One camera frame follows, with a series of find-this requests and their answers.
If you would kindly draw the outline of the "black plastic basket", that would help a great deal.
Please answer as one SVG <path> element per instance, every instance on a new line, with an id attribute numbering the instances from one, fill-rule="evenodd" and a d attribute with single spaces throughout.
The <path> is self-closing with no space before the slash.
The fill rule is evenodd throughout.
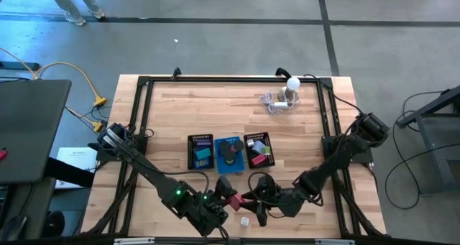
<path id="1" fill-rule="evenodd" d="M 208 140 L 212 143 L 209 147 L 197 147 L 196 142 L 198 140 Z M 209 167 L 207 168 L 195 168 L 194 162 L 197 160 L 195 151 L 199 149 L 209 148 L 211 150 L 211 156 L 207 158 L 210 162 Z M 190 135 L 188 136 L 188 169 L 189 170 L 199 170 L 199 169 L 212 169 L 214 168 L 214 149 L 213 149 L 213 135 L 212 134 L 199 134 L 199 135 Z"/>
<path id="2" fill-rule="evenodd" d="M 252 164 L 252 159 L 254 157 L 256 157 L 257 155 L 259 155 L 259 154 L 256 153 L 255 151 L 253 151 L 252 147 L 249 147 L 247 145 L 247 140 L 248 139 L 253 139 L 254 142 L 259 140 L 259 141 L 263 142 L 266 147 L 270 147 L 270 149 L 271 149 L 271 154 L 270 155 L 265 155 L 267 157 L 267 159 L 263 163 L 258 165 L 257 167 L 255 167 Z M 244 135 L 244 144 L 245 144 L 245 152 L 246 152 L 246 156 L 247 156 L 247 163 L 248 163 L 249 168 L 251 170 L 264 168 L 264 167 L 275 166 L 275 158 L 274 158 L 273 149 L 272 149 L 272 145 L 271 145 L 271 141 L 270 141 L 270 136 L 269 136 L 269 134 L 267 132 Z"/>

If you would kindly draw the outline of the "black desk bar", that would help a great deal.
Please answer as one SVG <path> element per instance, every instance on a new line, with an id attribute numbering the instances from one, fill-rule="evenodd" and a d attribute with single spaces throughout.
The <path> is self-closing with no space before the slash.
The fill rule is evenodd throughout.
<path id="1" fill-rule="evenodd" d="M 90 188 L 93 184 L 94 174 L 91 171 L 82 170 L 60 160 L 49 157 L 45 166 L 43 177 L 53 177 L 84 188 Z"/>

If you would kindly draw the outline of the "black metal table frame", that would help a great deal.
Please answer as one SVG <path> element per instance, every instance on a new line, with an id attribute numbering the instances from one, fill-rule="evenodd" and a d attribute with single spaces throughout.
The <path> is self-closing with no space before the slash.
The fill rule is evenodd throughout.
<path id="1" fill-rule="evenodd" d="M 139 78 L 154 78 L 141 85 L 139 105 L 134 110 L 136 130 L 151 129 L 154 136 L 147 140 L 146 157 L 158 168 L 168 172 L 187 170 L 187 137 L 192 134 L 212 134 L 214 139 L 242 138 L 245 134 L 268 132 L 275 156 L 275 166 L 267 171 L 283 187 L 302 171 L 323 161 L 321 138 L 344 131 L 358 111 L 336 101 L 332 112 L 327 91 L 321 105 L 316 83 L 301 83 L 300 103 L 295 108 L 271 115 L 259 97 L 267 91 L 278 91 L 285 78 L 275 76 L 170 76 L 121 75 L 113 97 L 109 123 L 131 123 L 132 109 Z M 146 94 L 152 87 L 145 126 L 141 126 Z M 102 218 L 114 200 L 118 176 L 124 176 L 120 162 L 109 162 L 96 172 L 83 218 L 82 231 L 89 231 Z M 352 165 L 349 170 L 352 190 L 365 215 L 379 231 L 386 232 L 374 180 L 365 168 Z M 187 222 L 176 218 L 160 202 L 155 188 L 144 177 L 137 177 L 132 196 L 130 236 L 191 236 L 199 233 Z M 269 218 L 266 227 L 259 227 L 257 218 L 249 211 L 228 211 L 224 227 L 233 237 L 307 238 L 340 236 L 333 185 L 326 183 L 324 207 L 305 203 L 295 218 Z M 242 217 L 249 219 L 242 226 Z"/>

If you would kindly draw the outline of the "white light bulb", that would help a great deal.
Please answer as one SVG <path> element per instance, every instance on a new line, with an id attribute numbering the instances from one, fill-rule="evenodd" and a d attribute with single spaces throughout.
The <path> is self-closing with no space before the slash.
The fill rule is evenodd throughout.
<path id="1" fill-rule="evenodd" d="M 281 102 L 295 103 L 297 90 L 300 87 L 300 80 L 291 77 L 287 80 L 286 86 L 282 87 L 278 93 L 278 100 Z"/>

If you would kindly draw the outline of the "dark grey side desk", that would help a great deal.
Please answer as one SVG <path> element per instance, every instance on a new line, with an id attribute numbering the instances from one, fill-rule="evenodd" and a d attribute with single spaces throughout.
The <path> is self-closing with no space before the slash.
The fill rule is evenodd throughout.
<path id="1" fill-rule="evenodd" d="M 1 184 L 42 178 L 70 88 L 69 80 L 0 83 Z"/>

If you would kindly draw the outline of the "red multiport USB charger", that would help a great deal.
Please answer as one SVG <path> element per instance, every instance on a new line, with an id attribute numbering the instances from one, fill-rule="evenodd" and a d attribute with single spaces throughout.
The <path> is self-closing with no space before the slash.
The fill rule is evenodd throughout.
<path id="1" fill-rule="evenodd" d="M 245 203 L 245 199 L 242 197 L 241 194 L 236 193 L 234 195 L 229 196 L 226 199 L 226 203 L 235 211 L 238 211 L 241 208 L 241 204 Z"/>

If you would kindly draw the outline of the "white paper sheet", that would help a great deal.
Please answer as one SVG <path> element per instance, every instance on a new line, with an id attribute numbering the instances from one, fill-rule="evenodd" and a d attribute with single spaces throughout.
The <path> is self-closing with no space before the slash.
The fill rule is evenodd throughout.
<path id="1" fill-rule="evenodd" d="M 61 147 L 57 160 L 81 170 L 94 173 L 98 166 L 96 161 L 97 151 L 90 147 Z"/>

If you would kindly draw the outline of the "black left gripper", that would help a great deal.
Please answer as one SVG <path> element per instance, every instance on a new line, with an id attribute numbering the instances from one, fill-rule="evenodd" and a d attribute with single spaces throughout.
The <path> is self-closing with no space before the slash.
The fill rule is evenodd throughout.
<path id="1" fill-rule="evenodd" d="M 226 211 L 235 211 L 236 206 L 229 203 L 236 203 L 237 195 L 225 176 L 220 176 L 216 182 L 215 190 L 207 190 L 202 195 L 199 233 L 207 236 L 215 228 L 221 226 L 228 218 Z"/>

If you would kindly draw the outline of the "person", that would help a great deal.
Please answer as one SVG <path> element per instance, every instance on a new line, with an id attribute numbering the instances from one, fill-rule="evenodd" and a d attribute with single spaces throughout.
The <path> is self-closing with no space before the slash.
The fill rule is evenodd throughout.
<path id="1" fill-rule="evenodd" d="M 86 20 L 81 15 L 80 11 L 73 3 L 72 0 L 54 0 L 55 3 L 65 12 L 65 19 L 75 24 L 79 27 L 82 27 Z M 105 13 L 102 8 L 97 4 L 96 0 L 83 0 L 86 4 L 88 10 L 96 19 L 102 19 L 105 17 Z"/>

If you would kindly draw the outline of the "black round object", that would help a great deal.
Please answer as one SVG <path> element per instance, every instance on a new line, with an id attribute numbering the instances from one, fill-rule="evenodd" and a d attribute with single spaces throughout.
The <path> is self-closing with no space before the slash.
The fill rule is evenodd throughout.
<path id="1" fill-rule="evenodd" d="M 62 211 L 49 211 L 42 230 L 45 238 L 60 236 L 65 228 L 65 216 Z"/>

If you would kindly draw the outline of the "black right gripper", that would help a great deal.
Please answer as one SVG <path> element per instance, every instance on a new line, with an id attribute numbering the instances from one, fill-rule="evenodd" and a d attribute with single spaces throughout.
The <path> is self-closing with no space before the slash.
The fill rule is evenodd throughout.
<path id="1" fill-rule="evenodd" d="M 256 203 L 246 203 L 246 209 L 255 213 L 260 226 L 267 225 L 267 218 L 284 218 L 285 214 L 281 211 L 280 193 L 281 187 L 275 183 L 270 175 L 259 177 L 257 184 L 251 188 L 250 193 L 242 194 L 245 201 L 255 200 Z M 280 210 L 279 216 L 270 213 L 272 208 Z"/>

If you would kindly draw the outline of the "black floor plate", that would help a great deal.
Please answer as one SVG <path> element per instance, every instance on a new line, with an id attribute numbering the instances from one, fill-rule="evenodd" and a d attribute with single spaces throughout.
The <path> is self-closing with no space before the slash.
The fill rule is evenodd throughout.
<path id="1" fill-rule="evenodd" d="M 36 71 L 40 69 L 39 63 L 25 63 L 24 65 L 21 62 L 8 62 L 0 61 L 0 69 L 3 70 L 32 70 Z"/>

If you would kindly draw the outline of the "blue plastic basket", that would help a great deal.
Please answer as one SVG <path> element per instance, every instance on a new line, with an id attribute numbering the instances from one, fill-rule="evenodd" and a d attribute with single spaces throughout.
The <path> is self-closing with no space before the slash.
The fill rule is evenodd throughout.
<path id="1" fill-rule="evenodd" d="M 244 164 L 244 152 L 243 150 L 240 152 L 235 153 L 235 162 L 233 165 L 227 165 L 224 162 L 224 152 L 221 152 L 219 150 L 219 143 L 223 140 L 226 140 L 230 145 L 232 145 L 236 140 L 241 140 L 239 137 L 227 137 L 223 139 L 216 139 L 214 141 L 214 146 L 215 146 L 215 159 L 216 159 L 216 166 L 218 173 L 220 175 L 227 175 L 227 174 L 233 174 L 233 173 L 238 173 L 238 172 L 243 172 L 245 171 L 245 164 Z"/>

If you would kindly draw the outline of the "silver metal bracket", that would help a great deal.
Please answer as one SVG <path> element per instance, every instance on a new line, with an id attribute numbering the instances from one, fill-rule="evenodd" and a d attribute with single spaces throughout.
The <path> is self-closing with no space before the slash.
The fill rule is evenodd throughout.
<path id="1" fill-rule="evenodd" d="M 155 237 L 136 237 L 115 239 L 113 245 L 152 245 Z"/>
<path id="2" fill-rule="evenodd" d="M 316 239 L 315 245 L 356 245 L 354 240 L 348 239 Z"/>

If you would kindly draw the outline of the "black desk frame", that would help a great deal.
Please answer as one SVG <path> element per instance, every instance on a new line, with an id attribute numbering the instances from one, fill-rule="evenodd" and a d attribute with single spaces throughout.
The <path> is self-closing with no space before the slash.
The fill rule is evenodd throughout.
<path id="1" fill-rule="evenodd" d="M 423 195 L 460 191 L 460 85 L 437 92 L 437 98 L 402 113 L 396 125 L 415 124 L 430 167 L 420 188 Z"/>

